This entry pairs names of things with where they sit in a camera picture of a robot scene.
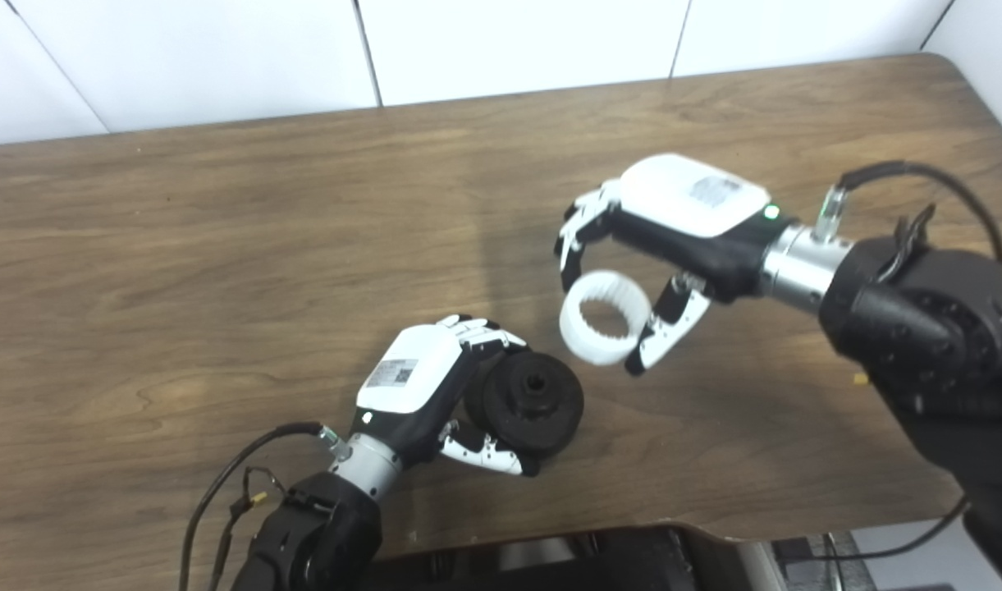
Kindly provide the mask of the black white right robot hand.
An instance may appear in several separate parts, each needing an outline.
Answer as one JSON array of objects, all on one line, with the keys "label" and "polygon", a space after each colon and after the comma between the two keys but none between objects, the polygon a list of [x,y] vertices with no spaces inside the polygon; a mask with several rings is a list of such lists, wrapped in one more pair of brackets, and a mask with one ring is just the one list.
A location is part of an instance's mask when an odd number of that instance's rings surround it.
[{"label": "black white right robot hand", "polygon": [[[643,374],[711,303],[760,296],[767,251],[796,223],[733,173],[676,153],[643,158],[565,210],[554,246],[565,345],[591,365]],[[608,238],[675,266],[661,296],[613,270],[583,272],[584,251]]]}]

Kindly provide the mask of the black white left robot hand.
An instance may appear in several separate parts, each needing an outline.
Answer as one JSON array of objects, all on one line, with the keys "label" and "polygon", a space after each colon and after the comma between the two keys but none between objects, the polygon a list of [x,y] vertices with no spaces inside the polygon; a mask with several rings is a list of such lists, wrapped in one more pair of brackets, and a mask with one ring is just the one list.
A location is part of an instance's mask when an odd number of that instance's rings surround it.
[{"label": "black white left robot hand", "polygon": [[447,431],[464,392],[489,360],[530,351],[522,337],[489,318],[469,314],[407,327],[359,389],[350,433],[380,442],[403,470],[446,454],[466,464],[534,478],[541,471],[538,461],[493,435],[474,433],[463,442],[458,433]]}]

